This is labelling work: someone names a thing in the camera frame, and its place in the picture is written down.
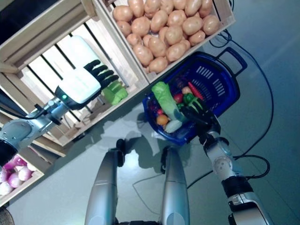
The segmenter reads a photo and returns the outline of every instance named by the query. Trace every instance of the pile of potatoes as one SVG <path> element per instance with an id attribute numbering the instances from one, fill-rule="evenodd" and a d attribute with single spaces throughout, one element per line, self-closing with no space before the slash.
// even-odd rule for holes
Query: pile of potatoes
<path id="1" fill-rule="evenodd" d="M 147 72 L 169 63 L 219 29 L 212 0 L 127 0 L 113 17 Z"/>

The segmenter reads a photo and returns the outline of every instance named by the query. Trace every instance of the carrot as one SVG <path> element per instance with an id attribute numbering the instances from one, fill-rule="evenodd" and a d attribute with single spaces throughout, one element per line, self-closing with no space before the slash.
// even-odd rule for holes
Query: carrot
<path id="1" fill-rule="evenodd" d="M 197 90 L 197 88 L 191 83 L 188 82 L 188 87 L 191 89 L 193 95 L 195 95 L 195 97 L 200 98 L 201 100 L 203 100 L 203 96 L 202 94 Z"/>

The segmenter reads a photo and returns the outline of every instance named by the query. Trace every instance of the gray floor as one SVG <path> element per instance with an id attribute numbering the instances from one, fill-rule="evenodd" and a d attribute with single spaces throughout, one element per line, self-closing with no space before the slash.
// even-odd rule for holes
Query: gray floor
<path id="1" fill-rule="evenodd" d="M 230 28 L 233 39 L 259 61 L 273 88 L 274 121 L 266 137 L 251 153 L 271 163 L 268 176 L 252 180 L 254 190 L 277 225 L 300 224 L 300 1 L 236 1 L 237 22 Z M 209 44 L 203 50 L 216 55 L 221 50 Z M 270 95 L 261 74 L 246 55 L 248 69 L 238 76 L 241 97 L 221 117 L 222 134 L 231 143 L 234 155 L 244 152 L 263 133 L 270 117 Z M 76 143 L 66 158 L 58 160 L 51 176 L 11 203 L 16 225 L 82 225 L 90 188 L 101 159 L 119 138 L 129 139 L 131 153 L 118 170 L 119 203 L 117 218 L 157 220 L 134 191 L 132 184 L 159 173 L 161 149 L 166 141 L 152 137 L 143 122 L 141 96 L 127 109 L 98 123 Z M 197 140 L 182 147 L 187 183 L 210 170 Z M 241 159 L 246 174 L 260 173 L 265 165 Z M 148 207 L 159 213 L 163 176 L 135 185 Z M 222 187 L 214 174 L 196 183 L 189 191 L 192 225 L 228 224 L 230 213 Z"/>

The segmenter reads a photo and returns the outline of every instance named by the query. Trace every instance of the basket handle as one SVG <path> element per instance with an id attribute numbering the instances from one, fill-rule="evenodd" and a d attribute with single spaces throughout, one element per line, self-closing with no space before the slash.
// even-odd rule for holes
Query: basket handle
<path id="1" fill-rule="evenodd" d="M 230 53 L 242 66 L 242 69 L 240 69 L 238 72 L 233 74 L 235 77 L 239 75 L 241 72 L 243 72 L 247 67 L 248 64 L 246 61 L 241 57 L 240 54 L 238 54 L 233 48 L 227 47 L 225 48 L 216 58 L 219 59 L 224 53 Z"/>

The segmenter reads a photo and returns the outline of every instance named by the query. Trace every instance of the wooden crate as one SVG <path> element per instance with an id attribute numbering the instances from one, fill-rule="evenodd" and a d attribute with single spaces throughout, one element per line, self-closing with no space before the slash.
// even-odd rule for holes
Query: wooden crate
<path id="1" fill-rule="evenodd" d="M 91 1 L 60 0 L 0 46 L 0 88 L 25 113 L 34 110 L 34 104 L 43 106 L 52 99 L 63 74 L 74 67 L 72 62 L 66 66 L 69 59 L 64 49 L 71 35 L 81 35 L 100 60 L 116 72 L 110 58 L 123 75 L 128 97 L 120 104 L 111 106 L 99 96 L 86 108 L 68 112 L 60 126 L 35 142 L 60 156 L 66 154 L 63 146 L 149 85 L 138 65 L 127 62 L 131 53 L 112 41 L 101 21 L 91 19 L 95 15 Z M 4 112 L 0 116 L 15 119 Z"/>
<path id="2" fill-rule="evenodd" d="M 12 192 L 10 192 L 7 195 L 0 195 L 0 207 L 7 203 L 9 200 L 17 196 L 19 193 L 21 193 L 23 190 L 28 188 L 30 185 L 32 185 L 34 182 L 36 182 L 38 179 L 44 176 L 47 169 L 51 166 L 49 162 L 46 162 L 41 155 L 38 155 L 34 149 L 31 147 L 22 149 L 18 155 L 25 160 L 27 163 L 30 163 L 36 167 L 36 171 L 33 172 L 32 177 L 25 181 L 20 187 L 17 187 Z"/>
<path id="3" fill-rule="evenodd" d="M 93 0 L 93 3 L 96 8 L 96 13 L 100 20 L 105 23 L 106 27 L 108 28 L 111 36 L 114 38 L 115 42 L 119 43 L 120 48 L 127 48 L 128 51 L 131 54 L 130 58 L 127 58 L 127 60 L 130 62 L 130 65 L 137 64 L 140 73 L 144 74 L 144 76 L 147 78 L 149 83 L 153 83 L 158 78 L 160 78 L 163 74 L 165 74 L 168 70 L 170 70 L 172 67 L 174 67 L 176 64 L 178 64 L 180 61 L 185 59 L 187 56 L 189 56 L 191 53 L 197 51 L 199 47 L 201 47 L 203 44 L 207 43 L 209 40 L 214 38 L 218 33 L 228 28 L 230 25 L 232 25 L 235 22 L 232 9 L 230 7 L 228 0 L 213 0 L 213 10 L 212 14 L 216 15 L 221 23 L 220 29 L 213 35 L 208 36 L 203 42 L 199 43 L 198 45 L 192 47 L 190 50 L 188 50 L 184 56 L 182 56 L 179 60 L 173 62 L 170 64 L 164 71 L 162 71 L 159 74 L 155 74 L 154 72 L 147 74 L 145 72 L 145 69 L 135 56 L 134 52 L 132 51 L 131 47 L 129 46 L 128 42 L 126 41 L 125 37 L 121 33 L 119 27 L 117 26 L 115 20 L 112 16 L 113 11 L 113 5 L 107 5 L 107 2 L 104 0 Z M 128 5 L 127 0 L 116 0 L 114 1 L 114 4 L 116 6 L 119 5 Z"/>

